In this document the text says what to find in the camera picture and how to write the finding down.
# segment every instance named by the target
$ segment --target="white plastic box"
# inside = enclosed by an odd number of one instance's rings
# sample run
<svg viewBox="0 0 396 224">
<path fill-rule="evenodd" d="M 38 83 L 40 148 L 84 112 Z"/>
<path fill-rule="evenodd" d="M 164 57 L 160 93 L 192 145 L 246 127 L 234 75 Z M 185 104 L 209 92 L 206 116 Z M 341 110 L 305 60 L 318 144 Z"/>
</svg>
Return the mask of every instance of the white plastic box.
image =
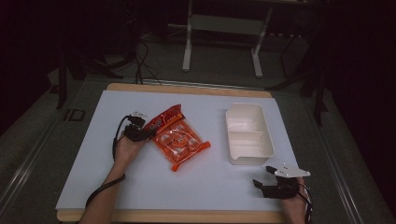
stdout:
<svg viewBox="0 0 396 224">
<path fill-rule="evenodd" d="M 260 105 L 234 103 L 226 112 L 226 121 L 232 164 L 261 165 L 274 156 Z"/>
</svg>

